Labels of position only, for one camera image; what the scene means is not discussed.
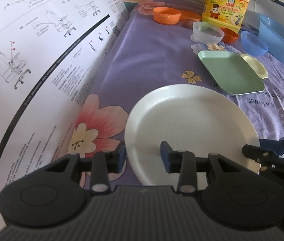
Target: screw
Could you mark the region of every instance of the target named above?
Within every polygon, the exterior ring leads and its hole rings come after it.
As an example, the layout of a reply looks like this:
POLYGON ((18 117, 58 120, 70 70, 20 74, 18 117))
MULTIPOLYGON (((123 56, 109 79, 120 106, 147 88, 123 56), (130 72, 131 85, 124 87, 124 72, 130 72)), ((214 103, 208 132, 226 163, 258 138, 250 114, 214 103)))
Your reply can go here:
POLYGON ((180 191, 183 193, 192 193, 195 191, 195 187, 192 185, 183 185, 180 186, 180 191))
POLYGON ((108 188, 109 187, 105 184, 95 184, 95 185, 92 186, 92 190, 94 192, 99 192, 99 193, 105 192, 108 188))

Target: yellow plate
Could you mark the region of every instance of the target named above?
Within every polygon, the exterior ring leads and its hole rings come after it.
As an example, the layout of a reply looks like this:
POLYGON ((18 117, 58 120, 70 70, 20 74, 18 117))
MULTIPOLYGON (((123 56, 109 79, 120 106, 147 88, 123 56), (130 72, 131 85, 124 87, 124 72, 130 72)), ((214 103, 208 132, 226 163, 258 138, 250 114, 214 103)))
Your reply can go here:
POLYGON ((268 77, 268 71, 264 65, 259 62, 256 58, 249 54, 240 54, 240 56, 250 65, 250 67, 255 71, 255 73, 262 79, 268 77))

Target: instruction sheet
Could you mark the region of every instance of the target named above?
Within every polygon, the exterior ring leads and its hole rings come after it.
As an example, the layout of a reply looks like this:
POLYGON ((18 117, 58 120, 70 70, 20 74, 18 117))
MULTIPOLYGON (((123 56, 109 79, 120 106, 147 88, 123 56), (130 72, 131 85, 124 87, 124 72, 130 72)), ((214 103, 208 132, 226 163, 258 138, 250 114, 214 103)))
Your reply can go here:
POLYGON ((0 191, 66 154, 128 17, 122 0, 0 0, 0 191))

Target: green tray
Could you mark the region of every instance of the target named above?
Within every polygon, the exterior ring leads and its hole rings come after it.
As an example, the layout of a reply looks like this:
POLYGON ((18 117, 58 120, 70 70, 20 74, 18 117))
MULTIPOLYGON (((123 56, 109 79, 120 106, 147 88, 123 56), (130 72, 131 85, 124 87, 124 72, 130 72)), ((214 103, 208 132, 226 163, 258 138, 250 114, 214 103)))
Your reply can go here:
POLYGON ((262 80, 240 55, 200 51, 198 56, 222 91, 231 95, 264 91, 262 80))

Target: dish soap bottle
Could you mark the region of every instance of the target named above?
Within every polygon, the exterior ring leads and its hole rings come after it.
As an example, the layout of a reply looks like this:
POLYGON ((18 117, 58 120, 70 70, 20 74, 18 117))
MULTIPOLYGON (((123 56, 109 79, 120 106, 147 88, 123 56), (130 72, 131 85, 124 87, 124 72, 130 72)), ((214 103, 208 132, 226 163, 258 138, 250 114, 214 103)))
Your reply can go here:
POLYGON ((206 0, 202 20, 238 33, 249 0, 206 0))

